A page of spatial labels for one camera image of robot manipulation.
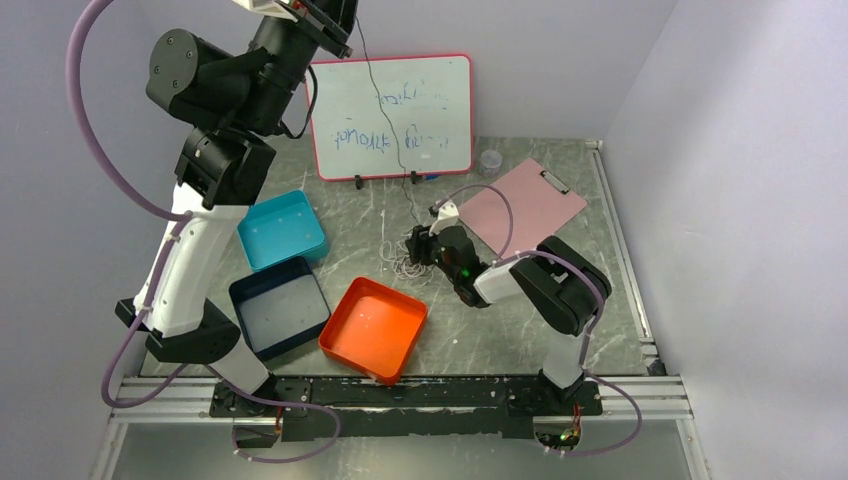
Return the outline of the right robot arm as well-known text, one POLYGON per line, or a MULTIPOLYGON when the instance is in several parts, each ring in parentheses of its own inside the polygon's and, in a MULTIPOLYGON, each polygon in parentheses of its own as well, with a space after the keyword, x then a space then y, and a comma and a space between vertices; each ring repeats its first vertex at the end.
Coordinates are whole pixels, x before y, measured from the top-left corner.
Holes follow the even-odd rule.
POLYGON ((405 240, 414 265, 438 268, 459 299, 487 308, 522 295, 554 331, 539 373, 539 398, 550 413, 562 414, 578 399, 594 324, 612 293, 607 276, 557 236, 534 249, 487 264, 460 226, 431 233, 415 226, 405 240))

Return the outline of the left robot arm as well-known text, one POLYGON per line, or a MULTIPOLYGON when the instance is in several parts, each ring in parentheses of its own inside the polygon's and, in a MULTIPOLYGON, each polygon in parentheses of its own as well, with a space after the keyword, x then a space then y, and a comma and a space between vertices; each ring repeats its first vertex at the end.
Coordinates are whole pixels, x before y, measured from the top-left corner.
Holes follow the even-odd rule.
POLYGON ((312 75, 317 51, 350 55, 358 5, 287 1, 282 8, 282 16, 261 20, 240 55, 181 28, 157 40, 147 95, 191 132, 175 168, 174 218, 155 263, 139 293, 116 306, 127 327, 146 334, 157 360, 210 367, 254 416, 273 409, 277 383, 207 293, 275 158, 267 138, 287 133, 283 115, 312 75))

